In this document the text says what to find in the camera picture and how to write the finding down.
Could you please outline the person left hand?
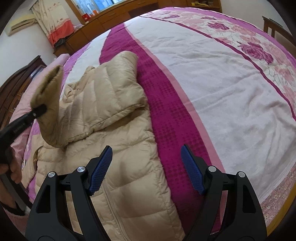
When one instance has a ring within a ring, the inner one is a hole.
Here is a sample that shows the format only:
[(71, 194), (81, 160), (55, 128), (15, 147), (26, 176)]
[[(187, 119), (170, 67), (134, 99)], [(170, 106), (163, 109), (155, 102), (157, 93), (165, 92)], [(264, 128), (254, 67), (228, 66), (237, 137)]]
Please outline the person left hand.
[[(18, 161), (15, 158), (15, 150), (10, 147), (6, 151), (6, 156), (9, 160), (9, 164), (1, 164), (1, 174), (11, 171), (11, 180), (16, 184), (19, 184), (22, 180), (22, 171)], [(1, 181), (1, 203), (5, 204), (10, 208), (16, 209), (16, 202), (14, 198), (10, 195), (6, 187)]]

